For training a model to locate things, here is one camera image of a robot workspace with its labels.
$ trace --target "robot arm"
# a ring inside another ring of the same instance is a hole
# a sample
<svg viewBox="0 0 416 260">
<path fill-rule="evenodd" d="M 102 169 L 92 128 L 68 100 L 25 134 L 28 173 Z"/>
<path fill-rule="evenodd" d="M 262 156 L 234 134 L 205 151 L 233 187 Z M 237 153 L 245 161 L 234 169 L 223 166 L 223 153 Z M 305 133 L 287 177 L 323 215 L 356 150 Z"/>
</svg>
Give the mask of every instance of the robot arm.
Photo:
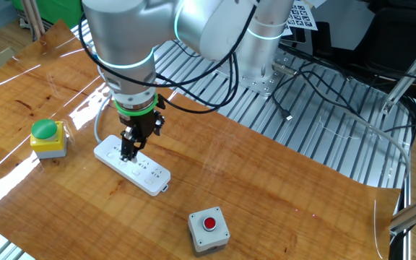
<svg viewBox="0 0 416 260">
<path fill-rule="evenodd" d="M 155 82 L 153 47 L 179 39 L 217 61 L 233 47 L 254 0 L 83 0 L 97 59 L 141 82 Z M 132 160 L 153 133 L 160 135 L 164 109 L 154 87 L 122 80 L 106 71 L 120 122 L 121 159 Z"/>
</svg>

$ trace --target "gray cable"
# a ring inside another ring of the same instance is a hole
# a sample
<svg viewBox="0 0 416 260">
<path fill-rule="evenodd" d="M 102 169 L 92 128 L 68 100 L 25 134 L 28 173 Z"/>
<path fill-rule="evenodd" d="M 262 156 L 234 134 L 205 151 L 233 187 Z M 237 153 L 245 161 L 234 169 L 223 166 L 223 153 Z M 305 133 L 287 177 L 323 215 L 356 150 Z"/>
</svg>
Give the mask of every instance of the gray cable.
<svg viewBox="0 0 416 260">
<path fill-rule="evenodd" d="M 99 72 L 99 75 L 102 77 L 102 79 L 104 80 L 104 82 L 107 82 L 105 80 L 104 74 L 101 72 L 100 67 L 97 66 L 97 71 Z M 99 111 L 97 112 L 97 115 L 95 116 L 95 122 L 94 122 L 94 136 L 95 139 L 97 141 L 98 144 L 100 144 L 102 142 L 102 140 L 100 140 L 99 138 L 99 133 L 98 133 L 98 127 L 99 127 L 99 118 L 100 118 L 100 114 L 102 114 L 102 110 L 104 109 L 104 106 L 106 103 L 108 103 L 108 101 L 112 98 L 112 93 L 110 92 L 107 96 L 107 98 L 102 102 L 102 104 L 100 104 L 100 108 Z"/>
<path fill-rule="evenodd" d="M 325 98 L 331 99 L 328 95 L 326 95 L 325 93 L 323 93 L 322 91 L 320 91 L 319 89 L 315 89 L 315 91 L 319 91 L 320 94 L 322 94 L 322 96 L 324 96 Z M 384 137 L 386 138 L 388 141 L 390 141 L 400 152 L 402 157 L 405 160 L 405 177 L 406 178 L 411 171 L 411 164 L 410 164 L 410 156 L 407 154 L 407 152 L 405 152 L 405 149 L 402 147 L 402 145 L 400 143 L 398 143 L 398 141 L 396 141 L 394 138 L 391 137 L 391 135 L 385 133 L 384 131 L 376 128 L 374 125 L 366 122 L 365 120 L 361 119 L 358 115 L 354 114 L 353 112 L 349 111 L 346 108 L 343 107 L 339 107 L 336 106 L 337 108 L 343 110 L 348 116 L 352 117 L 354 120 L 356 120 L 357 122 L 361 123 L 362 125 L 364 125 L 365 127 L 367 127 L 368 129 L 376 132 L 380 137 Z"/>
<path fill-rule="evenodd" d="M 99 133 L 98 133 L 100 114 L 102 114 L 102 109 L 104 109 L 105 104 L 108 103 L 108 101 L 110 100 L 111 97 L 112 97 L 112 94 L 108 94 L 108 97 L 102 102 L 102 104 L 100 105 L 100 108 L 99 108 L 99 112 L 97 112 L 97 115 L 95 116 L 94 136 L 95 136 L 95 139 L 96 139 L 98 144 L 100 144 L 102 142 L 102 140 L 100 140 L 100 138 L 99 138 Z"/>
</svg>

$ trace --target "green emergency button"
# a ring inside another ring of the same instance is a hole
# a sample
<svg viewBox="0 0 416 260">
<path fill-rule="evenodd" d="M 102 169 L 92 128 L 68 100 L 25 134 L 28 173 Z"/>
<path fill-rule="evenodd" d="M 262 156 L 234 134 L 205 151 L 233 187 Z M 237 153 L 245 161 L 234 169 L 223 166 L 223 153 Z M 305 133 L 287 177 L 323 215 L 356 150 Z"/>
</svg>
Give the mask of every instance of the green emergency button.
<svg viewBox="0 0 416 260">
<path fill-rule="evenodd" d="M 32 126 L 32 135 L 38 139 L 47 139 L 57 132 L 57 124 L 51 119 L 41 119 Z"/>
</svg>

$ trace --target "power strip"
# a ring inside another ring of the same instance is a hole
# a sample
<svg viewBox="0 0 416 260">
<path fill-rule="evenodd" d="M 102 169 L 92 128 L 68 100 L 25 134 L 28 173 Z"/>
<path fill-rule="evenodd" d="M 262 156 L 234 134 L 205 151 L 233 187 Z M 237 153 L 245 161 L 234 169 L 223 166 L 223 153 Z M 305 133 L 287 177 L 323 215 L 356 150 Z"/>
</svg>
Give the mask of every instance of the power strip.
<svg viewBox="0 0 416 260">
<path fill-rule="evenodd" d="M 165 192 L 168 189 L 168 181 L 171 179 L 170 171 L 146 155 L 138 152 L 134 161 L 120 160 L 121 139 L 117 136 L 111 135 L 103 140 L 94 148 L 94 155 L 151 196 L 157 196 L 160 191 Z"/>
</svg>

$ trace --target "red emergency stop button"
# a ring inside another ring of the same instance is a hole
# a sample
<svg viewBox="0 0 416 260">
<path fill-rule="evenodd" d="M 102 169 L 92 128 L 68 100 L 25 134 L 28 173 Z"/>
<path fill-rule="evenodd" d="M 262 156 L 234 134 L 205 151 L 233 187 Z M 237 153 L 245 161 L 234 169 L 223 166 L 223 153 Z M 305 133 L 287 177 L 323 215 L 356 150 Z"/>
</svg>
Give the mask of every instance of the red emergency stop button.
<svg viewBox="0 0 416 260">
<path fill-rule="evenodd" d="M 207 217 L 203 220 L 203 228 L 208 232 L 213 231 L 216 228 L 216 220 L 212 217 Z"/>
</svg>

